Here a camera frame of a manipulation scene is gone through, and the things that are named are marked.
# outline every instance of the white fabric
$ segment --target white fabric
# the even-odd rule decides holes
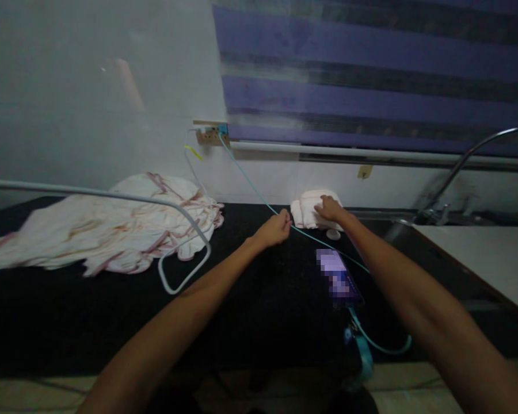
[[[178,204],[188,211],[208,240],[224,220],[220,211],[224,206],[182,178],[133,175],[110,191]],[[169,251],[176,252],[180,260],[190,260],[203,247],[188,220],[172,207],[71,195],[32,212],[17,233],[0,237],[0,269],[57,269],[84,259],[85,276],[101,270],[132,274],[145,271],[154,258]]]
[[[301,214],[299,200],[292,201],[292,204],[290,204],[290,211],[292,212],[292,217],[294,218],[294,226],[297,228],[305,228],[303,225],[303,215]]]
[[[295,226],[297,228],[333,228],[339,231],[343,229],[333,221],[327,221],[322,218],[316,211],[315,206],[322,206],[321,196],[332,196],[340,205],[341,201],[338,195],[330,190],[310,190],[305,191],[299,200],[295,200],[290,205],[292,216],[294,217]]]

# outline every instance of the phone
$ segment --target phone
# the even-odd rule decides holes
[[[363,296],[336,250],[317,249],[317,264],[328,281],[328,289],[335,307],[364,305]]]

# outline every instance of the zebra blind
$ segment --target zebra blind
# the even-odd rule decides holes
[[[229,134],[461,153],[518,126],[518,0],[216,0]],[[518,156],[518,134],[480,154]]]

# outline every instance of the electrical outlet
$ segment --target electrical outlet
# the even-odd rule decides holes
[[[227,147],[230,146],[230,138],[222,134],[221,135],[222,140],[224,141],[225,145]],[[200,145],[215,145],[215,146],[222,146],[220,143],[219,138],[219,127],[218,126],[212,126],[211,128],[206,128],[205,132],[202,131],[196,131],[196,138],[197,143]]]
[[[370,177],[370,173],[372,172],[372,165],[369,166],[361,166],[359,168],[359,173],[357,174],[357,178],[367,179]]]

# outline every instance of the person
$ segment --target person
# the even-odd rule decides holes
[[[420,266],[370,232],[330,197],[316,210],[351,238],[403,326],[426,352],[465,412],[518,413],[518,372],[460,302]],[[98,376],[78,413],[144,413],[165,374],[206,326],[246,266],[288,238],[282,210],[222,263],[187,288]]]

